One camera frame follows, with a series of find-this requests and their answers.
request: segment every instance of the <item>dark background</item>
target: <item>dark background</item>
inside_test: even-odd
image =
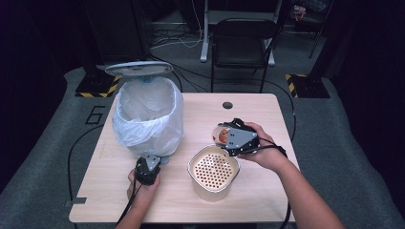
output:
[[[92,30],[79,2],[69,1],[67,5],[61,2],[0,2],[1,190],[30,153],[57,109],[66,90],[64,73],[81,67],[83,59],[97,64],[108,60],[97,43],[99,34]],[[372,0],[362,5],[352,38],[346,42],[349,49],[332,79],[344,103],[352,134],[383,176],[402,216],[405,213],[403,9],[405,2],[400,0]],[[80,22],[75,31],[70,28],[72,21],[67,20],[72,15]],[[137,18],[127,16],[135,21],[129,32],[139,34],[132,31],[137,30]],[[78,45],[73,39],[75,34],[82,38]],[[80,46],[86,47],[85,53]],[[117,51],[117,54],[114,60],[137,60],[146,55],[140,40],[132,52]]]

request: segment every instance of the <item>beige basket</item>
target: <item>beige basket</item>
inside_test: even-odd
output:
[[[200,198],[211,202],[226,197],[239,170],[239,162],[215,145],[206,146],[188,162],[194,191]]]

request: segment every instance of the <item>black curtain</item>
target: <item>black curtain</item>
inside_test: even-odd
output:
[[[352,133],[405,216],[405,2],[367,1],[333,78]]]
[[[57,34],[57,17],[52,18],[54,12],[47,7],[36,6],[47,19],[44,26],[52,27],[50,34]],[[52,52],[56,46],[63,51],[64,40],[44,35],[31,10],[22,1],[0,2],[1,191],[42,135],[66,92],[63,74],[67,65],[59,63],[69,63],[70,56],[68,52],[60,56]]]

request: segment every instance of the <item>black chair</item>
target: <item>black chair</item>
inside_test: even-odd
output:
[[[297,2],[297,1],[291,1],[291,0],[282,1],[282,5],[280,8],[279,17],[278,17],[278,21],[277,21],[277,24],[279,25],[278,33],[279,34],[281,33],[281,31],[283,30],[283,26],[287,20],[294,21],[296,31],[315,32],[315,36],[314,36],[315,42],[309,53],[309,59],[311,59],[313,56],[313,53],[315,51],[315,48],[318,45],[319,38],[321,37],[321,35],[324,32],[325,25],[327,23],[327,20],[329,19],[330,10],[332,9],[334,0],[330,1],[327,11],[320,12],[320,11],[314,11],[314,10],[307,9],[304,17],[298,21],[296,21],[295,14],[293,13],[294,2]],[[274,43],[273,49],[275,49],[276,44],[277,44],[277,41]]]
[[[213,32],[211,62],[211,93],[214,92],[215,68],[263,70],[260,93],[265,85],[270,42],[275,38],[277,26],[265,19],[225,19],[219,22]]]

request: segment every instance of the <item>yellow black tape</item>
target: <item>yellow black tape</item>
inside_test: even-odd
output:
[[[286,80],[287,80],[287,83],[288,83],[289,91],[291,92],[291,96],[292,97],[298,97],[298,93],[297,93],[297,91],[295,89],[295,85],[292,82],[292,77],[293,76],[300,76],[300,77],[307,77],[307,76],[305,74],[286,74]]]
[[[110,97],[116,91],[118,82],[120,79],[121,79],[120,76],[116,76],[114,78],[114,81],[110,87],[110,90],[108,90],[108,93],[104,93],[104,94],[76,93],[75,96],[77,96],[77,97]]]

